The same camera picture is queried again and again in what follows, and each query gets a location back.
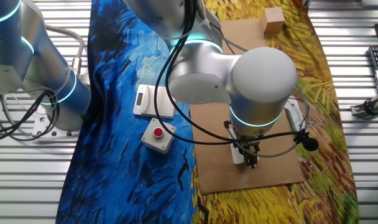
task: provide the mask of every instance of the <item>black cable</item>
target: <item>black cable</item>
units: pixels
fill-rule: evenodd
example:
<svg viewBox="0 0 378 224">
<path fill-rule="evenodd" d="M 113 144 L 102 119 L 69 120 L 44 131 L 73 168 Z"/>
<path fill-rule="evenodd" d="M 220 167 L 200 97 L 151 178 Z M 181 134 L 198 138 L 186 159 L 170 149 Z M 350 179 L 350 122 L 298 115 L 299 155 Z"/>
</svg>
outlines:
<svg viewBox="0 0 378 224">
<path fill-rule="evenodd" d="M 58 121 L 58 117 L 59 117 L 59 113 L 60 113 L 60 107 L 59 107 L 59 104 L 57 102 L 57 99 L 55 97 L 55 95 L 51 95 L 50 93 L 47 93 L 47 97 L 49 98 L 50 100 L 50 103 L 51 103 L 51 107 L 53 108 L 54 106 L 56 106 L 55 110 L 52 110 L 52 115 L 51 115 L 51 119 L 50 119 L 50 124 L 45 128 L 44 132 L 42 132 L 41 134 L 38 134 L 32 138 L 25 138 L 25 139 L 21 139 L 21 138 L 17 138 L 13 135 L 10 136 L 10 138 L 12 139 L 15 139 L 16 141 L 33 141 L 33 140 L 36 140 L 46 134 L 48 134 L 49 132 L 51 132 L 51 130 L 55 127 L 55 125 L 57 124 L 57 121 Z M 4 114 L 7 118 L 7 120 L 13 124 L 13 121 L 10 119 L 10 117 L 8 116 L 8 113 L 7 113 L 7 108 L 5 108 L 4 104 L 2 103 L 4 99 L 1 98 L 1 105 L 2 105 L 2 109 L 4 110 Z M 0 120 L 0 127 L 1 128 L 4 128 L 2 123 L 1 123 L 1 120 Z"/>
<path fill-rule="evenodd" d="M 26 114 L 23 116 L 23 118 L 17 122 L 16 124 L 13 124 L 12 126 L 8 128 L 2 128 L 0 129 L 1 132 L 5 132 L 2 136 L 0 136 L 0 140 L 10 136 L 12 133 L 14 133 L 24 122 L 27 121 L 36 111 L 37 108 L 40 106 L 42 100 L 44 99 L 45 96 L 50 95 L 51 96 L 52 92 L 51 91 L 44 91 L 33 103 L 33 105 L 27 110 Z"/>
<path fill-rule="evenodd" d="M 197 13 L 199 14 L 200 18 L 204 20 L 204 18 L 205 18 L 206 15 L 202 16 L 202 15 L 201 15 L 201 12 L 200 12 L 199 10 L 197 10 Z M 215 27 L 215 29 L 218 29 L 218 31 L 220 31 L 221 35 L 222 35 L 223 37 L 225 37 L 225 36 L 224 36 L 224 33 L 222 32 L 222 29 L 221 29 L 221 28 L 219 28 L 218 26 L 214 25 L 212 22 L 210 22 L 210 25 L 213 26 L 213 27 Z M 232 54 L 236 54 L 236 53 L 233 51 L 231 45 L 230 45 L 228 42 L 226 42 L 226 45 L 228 46 L 228 48 L 229 48 L 229 50 L 232 52 Z"/>
<path fill-rule="evenodd" d="M 367 114 L 369 115 L 372 115 L 372 116 L 377 116 L 378 113 L 375 113 L 373 112 L 371 109 L 370 109 L 370 100 L 366 100 L 365 102 L 363 102 L 363 109 L 364 109 L 364 112 L 366 112 Z"/>
<path fill-rule="evenodd" d="M 195 13 L 196 11 L 192 11 L 192 19 L 191 19 L 191 24 L 189 25 L 189 28 L 188 30 L 184 29 L 183 31 L 183 34 L 185 34 L 186 32 L 190 31 L 190 29 L 193 27 L 193 22 L 194 22 L 194 18 L 195 18 Z M 292 131 L 292 132 L 287 132 L 287 133 L 278 133 L 278 134 L 272 134 L 272 135 L 269 135 L 269 136 L 262 136 L 262 137 L 258 137 L 258 138 L 252 138 L 252 139 L 230 139 L 230 138 L 225 138 L 225 137 L 222 137 L 222 136 L 218 136 L 216 134 L 213 134 L 201 127 L 199 127 L 197 124 L 195 124 L 194 122 L 191 121 L 191 119 L 189 119 L 180 109 L 179 107 L 175 104 L 174 100 L 172 99 L 172 96 L 169 92 L 169 89 L 168 89 L 168 77 L 170 75 L 170 72 L 171 72 L 171 69 L 172 69 L 172 66 L 176 60 L 176 58 L 178 57 L 178 54 L 179 52 L 181 51 L 181 49 L 183 48 L 183 46 L 185 45 L 185 42 L 187 40 L 188 37 L 184 37 L 182 39 L 180 39 L 178 41 L 178 44 L 174 47 L 172 53 L 170 54 L 169 58 L 167 59 L 166 63 L 164 64 L 163 66 L 163 69 L 161 70 L 158 78 L 157 78 L 157 81 L 156 81 L 156 85 L 155 85 L 155 94 L 154 94 L 154 105 L 155 105 L 155 113 L 156 113 L 156 117 L 157 119 L 160 121 L 160 124 L 162 125 L 162 127 L 166 130 L 166 132 L 168 132 L 169 134 L 171 134 L 173 137 L 179 139 L 179 140 L 182 140 L 182 141 L 185 141 L 185 142 L 189 142 L 189 143 L 193 143 L 193 144 L 205 144 L 205 145 L 222 145 L 222 144 L 231 144 L 233 142 L 249 142 L 249 141 L 260 141 L 260 140 L 263 140 L 263 139 L 268 139 L 268 138 L 276 138 L 276 137 L 279 137 L 279 136 L 286 136 L 286 135 L 292 135 L 292 134 L 300 134 L 300 132 L 298 131 Z M 161 81 L 161 78 L 162 78 L 162 75 L 165 71 L 165 69 L 167 68 L 167 66 L 169 65 L 169 68 L 168 68 L 168 71 L 167 71 L 167 74 L 166 74 L 166 90 L 167 90 L 167 94 L 172 102 L 172 104 L 174 105 L 174 107 L 177 109 L 177 111 L 189 122 L 191 123 L 192 125 L 194 125 L 195 127 L 197 127 L 200 131 L 203 131 L 205 132 L 206 134 L 209 134 L 215 138 L 218 138 L 218 139 L 221 139 L 221 140 L 225 140 L 226 142 L 199 142 L 199 141 L 192 141 L 192 140 L 189 140 L 189 139 L 185 139 L 185 138 L 182 138 L 180 136 L 177 136 L 176 134 L 174 134 L 173 132 L 171 132 L 167 127 L 166 125 L 164 125 L 161 117 L 160 117 L 160 114 L 159 114 L 159 110 L 157 108 L 157 89 L 159 87 L 159 84 L 160 84 L 160 81 Z"/>
</svg>

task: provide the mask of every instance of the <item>blue painted fabric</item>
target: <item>blue painted fabric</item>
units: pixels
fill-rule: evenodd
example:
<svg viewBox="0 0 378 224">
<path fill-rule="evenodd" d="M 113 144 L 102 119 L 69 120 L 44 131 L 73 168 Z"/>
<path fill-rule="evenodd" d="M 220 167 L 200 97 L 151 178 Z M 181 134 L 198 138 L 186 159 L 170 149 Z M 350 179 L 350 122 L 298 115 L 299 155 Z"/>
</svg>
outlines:
<svg viewBox="0 0 378 224">
<path fill-rule="evenodd" d="M 193 145 L 146 148 L 150 118 L 132 110 L 139 84 L 154 85 L 165 42 L 122 2 L 93 0 L 88 38 L 91 104 L 67 173 L 57 223 L 190 223 Z M 188 105 L 181 105 L 188 113 Z M 192 139 L 179 114 L 166 122 Z"/>
</svg>

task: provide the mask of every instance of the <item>white device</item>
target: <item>white device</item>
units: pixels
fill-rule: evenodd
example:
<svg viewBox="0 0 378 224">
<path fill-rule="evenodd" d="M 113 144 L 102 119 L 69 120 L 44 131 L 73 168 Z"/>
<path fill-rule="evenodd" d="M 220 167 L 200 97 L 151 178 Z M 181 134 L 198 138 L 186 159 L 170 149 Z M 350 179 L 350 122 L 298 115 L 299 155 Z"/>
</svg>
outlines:
<svg viewBox="0 0 378 224">
<path fill-rule="evenodd" d="M 378 70 L 376 70 L 377 95 L 370 100 L 356 106 L 351 106 L 352 116 L 371 119 L 378 115 Z"/>
<path fill-rule="evenodd" d="M 155 86 L 151 85 L 141 84 L 138 86 L 138 92 L 134 102 L 134 114 L 156 116 L 156 112 L 154 110 L 154 89 Z M 159 109 L 159 114 L 161 117 L 174 117 L 175 108 L 168 98 L 165 87 L 158 87 L 157 89 L 157 108 Z"/>
<path fill-rule="evenodd" d="M 236 138 L 234 130 L 232 128 L 230 128 L 229 130 L 231 131 L 232 135 Z M 240 154 L 239 149 L 235 148 L 233 146 L 233 143 L 230 144 L 230 146 L 231 146 L 233 163 L 236 164 L 236 165 L 244 163 L 244 156 L 242 154 Z"/>
<path fill-rule="evenodd" d="M 174 126 L 167 123 L 164 124 L 174 134 L 177 132 Z M 166 154 L 170 149 L 173 139 L 174 137 L 164 130 L 158 119 L 153 118 L 142 136 L 142 143 L 157 152 Z"/>
</svg>

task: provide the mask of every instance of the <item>blue led ring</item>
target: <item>blue led ring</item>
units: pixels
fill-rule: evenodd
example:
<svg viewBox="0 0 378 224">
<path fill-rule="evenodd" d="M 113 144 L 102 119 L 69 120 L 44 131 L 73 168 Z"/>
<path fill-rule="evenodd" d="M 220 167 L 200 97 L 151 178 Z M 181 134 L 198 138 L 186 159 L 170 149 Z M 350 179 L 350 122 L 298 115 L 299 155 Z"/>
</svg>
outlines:
<svg viewBox="0 0 378 224">
<path fill-rule="evenodd" d="M 262 127 L 268 126 L 268 125 L 270 125 L 270 124 L 273 124 L 275 121 L 277 121 L 277 119 L 280 117 L 280 115 L 281 115 L 282 112 L 283 112 L 283 111 L 280 112 L 280 114 L 278 115 L 278 117 L 275 118 L 273 121 L 271 121 L 271 122 L 269 122 L 269 123 L 266 123 L 266 124 L 249 124 L 249 123 L 247 123 L 247 122 L 242 121 L 240 118 L 238 118 L 238 117 L 236 116 L 236 114 L 234 114 L 234 112 L 233 112 L 233 110 L 232 110 L 231 107 L 230 107 L 230 109 L 231 109 L 231 113 L 232 113 L 232 115 L 234 116 L 234 118 L 235 118 L 236 120 L 240 121 L 240 123 L 242 123 L 242 124 L 245 124 L 245 125 L 247 125 L 247 126 L 254 127 L 254 128 L 262 128 Z"/>
<path fill-rule="evenodd" d="M 33 49 L 33 46 L 30 44 L 29 41 L 27 41 L 24 37 L 22 37 L 22 41 L 30 47 L 30 49 L 32 50 L 32 53 L 34 54 L 34 49 Z"/>
<path fill-rule="evenodd" d="M 216 49 L 218 49 L 221 53 L 223 53 L 222 48 L 218 44 L 216 44 L 214 42 L 211 42 L 211 41 L 208 41 L 208 40 L 187 40 L 185 42 L 185 45 L 188 45 L 188 44 L 206 44 L 206 45 L 210 45 L 210 46 L 215 47 Z"/>
<path fill-rule="evenodd" d="M 2 22 L 2 21 L 4 21 L 4 20 L 10 18 L 12 15 L 14 15 L 15 12 L 17 12 L 18 9 L 20 8 L 20 6 L 21 6 L 21 2 L 22 2 L 22 0 L 19 0 L 17 6 L 15 7 L 15 9 L 14 9 L 12 12 L 10 12 L 10 13 L 9 13 L 8 15 L 6 15 L 6 16 L 1 17 L 1 18 L 0 18 L 0 22 Z"/>
<path fill-rule="evenodd" d="M 66 95 L 65 97 L 63 97 L 61 100 L 58 100 L 58 103 L 61 103 L 62 101 L 66 100 L 73 93 L 73 91 L 75 91 L 76 84 L 77 84 L 77 76 L 75 75 L 75 84 L 73 85 L 73 88 L 70 90 L 70 92 L 69 92 L 68 95 Z M 50 103 L 41 103 L 41 104 L 43 104 L 43 105 L 51 105 Z"/>
</svg>

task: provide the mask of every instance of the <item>metal table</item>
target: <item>metal table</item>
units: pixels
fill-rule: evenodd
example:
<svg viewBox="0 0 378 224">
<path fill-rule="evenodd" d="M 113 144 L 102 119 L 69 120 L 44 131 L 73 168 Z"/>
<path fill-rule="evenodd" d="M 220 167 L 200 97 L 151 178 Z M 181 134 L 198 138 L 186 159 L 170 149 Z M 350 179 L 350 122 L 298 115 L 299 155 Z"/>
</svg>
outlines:
<svg viewBox="0 0 378 224">
<path fill-rule="evenodd" d="M 90 23 L 91 1 L 37 0 L 45 22 L 79 33 L 85 38 Z M 351 116 L 349 107 L 376 94 L 376 83 L 366 51 L 378 45 L 372 26 L 378 10 L 363 9 L 358 1 L 313 0 L 309 16 L 323 45 L 338 96 L 341 118 L 351 158 L 359 199 L 361 223 L 378 224 L 378 118 L 362 121 Z M 78 43 L 71 37 L 49 32 L 71 63 Z M 88 75 L 86 53 L 81 73 Z M 16 95 L 29 107 L 33 100 Z M 7 103 L 14 119 L 24 114 L 13 99 Z M 23 127 L 30 131 L 34 119 Z M 55 223 L 63 181 L 76 139 L 47 144 L 23 144 L 10 138 L 0 141 L 0 223 Z"/>
</svg>

